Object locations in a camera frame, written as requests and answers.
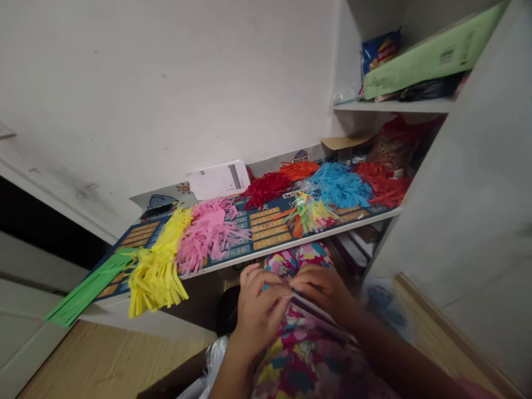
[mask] cabinet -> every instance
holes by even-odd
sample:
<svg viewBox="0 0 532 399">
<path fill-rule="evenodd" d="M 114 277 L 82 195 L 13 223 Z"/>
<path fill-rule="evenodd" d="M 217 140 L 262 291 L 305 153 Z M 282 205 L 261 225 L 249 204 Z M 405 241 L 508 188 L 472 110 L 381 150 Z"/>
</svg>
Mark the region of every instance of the cabinet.
<svg viewBox="0 0 532 399">
<path fill-rule="evenodd" d="M 361 3 L 342 3 L 335 89 L 352 84 L 345 67 L 351 62 L 350 35 L 361 35 L 350 44 L 356 48 L 360 40 L 400 24 L 406 37 L 410 29 L 414 37 L 430 34 L 448 18 L 493 4 L 412 1 L 392 7 L 381 1 L 357 11 Z M 385 26 L 368 32 L 373 24 L 363 16 L 373 15 L 373 5 Z M 526 396 L 532 394 L 532 294 L 525 283 L 532 277 L 531 63 L 532 3 L 513 0 L 458 100 L 445 107 L 442 101 L 412 104 L 411 112 L 448 116 L 369 270 L 376 277 L 405 273 Z M 393 104 L 364 106 L 367 111 L 338 107 L 333 134 L 378 128 L 384 111 L 400 110 Z"/>
</svg>

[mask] hand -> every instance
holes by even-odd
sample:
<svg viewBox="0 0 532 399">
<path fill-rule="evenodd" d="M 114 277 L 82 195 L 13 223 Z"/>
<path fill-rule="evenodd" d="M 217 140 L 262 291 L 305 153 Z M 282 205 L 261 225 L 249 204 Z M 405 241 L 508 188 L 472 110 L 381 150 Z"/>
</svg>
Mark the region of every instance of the hand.
<svg viewBox="0 0 532 399">
<path fill-rule="evenodd" d="M 292 293 L 278 275 L 258 267 L 258 263 L 247 266 L 240 274 L 238 322 L 229 340 L 229 345 L 237 347 L 240 357 L 250 363 L 275 337 L 290 303 L 283 297 Z M 270 287 L 261 293 L 264 284 Z"/>
<path fill-rule="evenodd" d="M 340 326 L 353 332 L 360 306 L 334 269 L 306 264 L 289 284 L 329 313 Z"/>
</svg>

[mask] white wall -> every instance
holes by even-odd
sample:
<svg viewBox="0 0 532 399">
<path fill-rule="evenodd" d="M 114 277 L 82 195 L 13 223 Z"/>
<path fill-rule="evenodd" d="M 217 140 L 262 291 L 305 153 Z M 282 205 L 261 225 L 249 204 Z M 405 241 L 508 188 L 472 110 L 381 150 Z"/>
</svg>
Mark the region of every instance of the white wall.
<svg viewBox="0 0 532 399">
<path fill-rule="evenodd" d="M 532 3 L 514 0 L 370 272 L 405 273 L 527 396 L 532 396 L 531 38 Z"/>
<path fill-rule="evenodd" d="M 0 142 L 0 172 L 112 242 L 138 216 L 130 196 L 329 132 L 336 12 L 320 0 L 3 0 L 0 119 L 18 137 Z"/>
<path fill-rule="evenodd" d="M 0 386 L 15 399 L 70 328 L 43 318 L 62 298 L 0 278 Z"/>
</svg>

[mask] phone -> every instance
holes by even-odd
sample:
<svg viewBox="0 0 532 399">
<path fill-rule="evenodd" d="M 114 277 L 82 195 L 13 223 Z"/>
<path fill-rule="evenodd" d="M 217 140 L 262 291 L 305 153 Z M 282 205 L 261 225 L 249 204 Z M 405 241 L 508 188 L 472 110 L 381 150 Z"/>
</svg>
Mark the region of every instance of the phone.
<svg viewBox="0 0 532 399">
<path fill-rule="evenodd" d="M 157 207 L 157 208 L 153 208 L 153 209 L 148 209 L 146 212 L 144 212 L 142 214 L 142 216 L 140 217 L 141 219 L 148 219 L 148 218 L 151 218 L 153 216 L 157 216 L 161 213 L 166 213 L 168 212 L 170 209 L 172 209 L 173 207 L 173 204 L 168 204 L 168 205 L 163 205 L 161 207 Z"/>
</svg>

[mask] red paper fringe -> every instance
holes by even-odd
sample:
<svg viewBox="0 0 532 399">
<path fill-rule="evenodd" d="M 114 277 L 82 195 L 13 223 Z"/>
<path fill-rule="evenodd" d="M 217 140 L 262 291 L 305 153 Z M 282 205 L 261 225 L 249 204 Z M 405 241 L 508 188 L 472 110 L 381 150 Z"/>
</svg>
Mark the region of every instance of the red paper fringe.
<svg viewBox="0 0 532 399">
<path fill-rule="evenodd" d="M 266 173 L 248 186 L 241 197 L 251 197 L 246 210 L 260 208 L 268 201 L 280 197 L 292 188 L 292 181 L 283 173 Z"/>
<path fill-rule="evenodd" d="M 281 166 L 281 169 L 279 169 L 279 173 L 287 175 L 292 180 L 292 182 L 310 177 L 320 168 L 320 166 L 316 162 L 310 161 L 298 163 L 281 163 L 283 165 Z"/>
<path fill-rule="evenodd" d="M 386 177 L 386 166 L 381 163 L 358 163 L 354 166 L 354 170 L 373 189 L 375 198 L 369 202 L 386 205 L 388 208 L 398 207 L 401 204 L 413 180 L 405 177 L 397 179 Z"/>
</svg>

